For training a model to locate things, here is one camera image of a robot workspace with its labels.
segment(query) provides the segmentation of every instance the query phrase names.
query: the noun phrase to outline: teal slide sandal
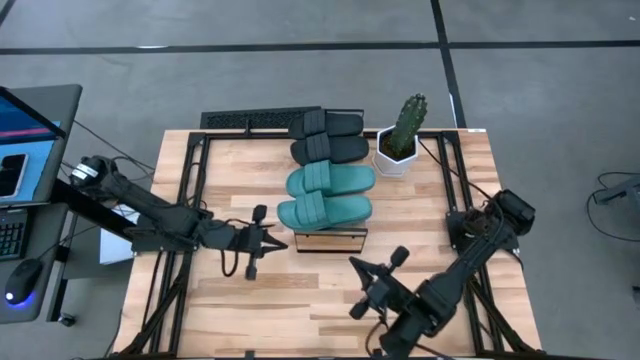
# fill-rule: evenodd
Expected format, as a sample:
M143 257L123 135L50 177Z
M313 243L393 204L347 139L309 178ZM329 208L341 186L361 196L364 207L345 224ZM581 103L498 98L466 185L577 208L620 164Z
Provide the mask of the teal slide sandal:
M334 165L329 160L295 170L287 178L287 193L293 197L320 190L324 196L363 192L376 183L376 174L367 165Z
M365 196L325 198L320 191L278 204L280 222L297 231L314 231L360 222L368 219L371 212L371 202Z

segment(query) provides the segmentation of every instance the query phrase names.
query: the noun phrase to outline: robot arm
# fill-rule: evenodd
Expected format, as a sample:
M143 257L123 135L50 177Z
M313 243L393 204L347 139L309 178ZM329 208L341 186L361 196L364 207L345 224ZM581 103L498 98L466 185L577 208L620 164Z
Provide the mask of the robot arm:
M247 278L256 275L255 260L264 254L288 246L271 237L261 225L266 206L254 209L253 222L237 229L229 221L213 219L213 213L184 204L170 204L129 181L118 172L115 162L102 156L83 158L70 176L71 185L97 201L117 200L140 213L136 228L127 229L136 241L155 244L158 239L172 249L193 251L200 245L217 250L231 250L250 255Z
M436 336L453 318L465 284L479 267L513 237L529 232L534 214L530 205L509 190L496 194L483 211L467 212L461 233L474 238L472 245L446 271L423 281L414 292L392 276L409 256L406 248L396 249L389 267L352 257L366 295L350 315L360 319L372 308L384 322L387 309L398 313L387 333L380 336L380 345L392 359L408 358L420 336Z

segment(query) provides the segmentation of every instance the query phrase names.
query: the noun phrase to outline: white pot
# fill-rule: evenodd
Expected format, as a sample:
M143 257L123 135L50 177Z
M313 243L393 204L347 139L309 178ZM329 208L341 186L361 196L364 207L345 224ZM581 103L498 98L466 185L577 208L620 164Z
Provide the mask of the white pot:
M382 176L399 178L404 175L411 164L418 158L418 135L414 137L415 153L404 160L395 161L380 151L380 138L394 128L395 125L378 131L376 139L376 154L373 156L373 167Z

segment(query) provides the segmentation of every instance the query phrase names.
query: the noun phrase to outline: smartphone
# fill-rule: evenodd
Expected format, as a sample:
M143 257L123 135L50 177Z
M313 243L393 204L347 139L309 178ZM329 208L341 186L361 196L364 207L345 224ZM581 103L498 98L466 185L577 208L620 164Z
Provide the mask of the smartphone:
M27 168L27 154L8 155L0 163L0 199L18 195L24 171Z

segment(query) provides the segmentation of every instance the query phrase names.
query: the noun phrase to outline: wooden tabletop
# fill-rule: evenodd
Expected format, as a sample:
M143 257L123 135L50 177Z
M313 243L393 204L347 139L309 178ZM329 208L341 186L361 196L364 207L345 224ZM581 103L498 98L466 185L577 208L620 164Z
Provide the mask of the wooden tabletop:
M160 150L151 191L170 202L177 198L189 132L165 132ZM487 133L460 130L460 140L469 179L490 194L497 192L500 182ZM423 142L437 156L435 140ZM293 232L278 222L276 206L290 200L285 180L299 167L291 159L290 143L212 143L203 192L209 210L218 219L250 220L253 207L265 204L269 207L265 223L276 224L270 233L290 247L258 260L256 281L244 279L246 256L240 256L238 273L225 278L220 271L219 251L198 250L189 279L180 357L244 356L245 350L256 350L257 356L265 357L366 356L364 339L377 319L373 311L360 321L349 317L349 309L362 296L358 277L347 260L349 255L298 254ZM370 156L361 161L363 164L371 164L375 141L370 145ZM369 235L360 255L370 262L386 263L397 246L407 247L411 255L395 275L409 289L445 270L456 257L444 225L448 207L442 170L423 149L419 150L418 160L402 179L378 176L375 187L366 193L373 204L373 216L367 221ZM454 167L452 149L448 152ZM474 203L481 204L483 197L473 189L472 194ZM458 204L463 204L460 194ZM115 351L128 345L140 330L155 258L155 253L149 253L134 261ZM506 253L498 252L488 263L488 271L497 307L527 343L539 348L520 266ZM151 310L156 304L159 280ZM487 324L484 312L480 312L482 322ZM161 350L168 346L167 326L163 335ZM442 332L433 339L423 337L421 343L447 355L472 355L465 307L459 304L455 317ZM485 344L490 346L486 336ZM378 347L377 335L371 347ZM416 349L412 355L424 353Z

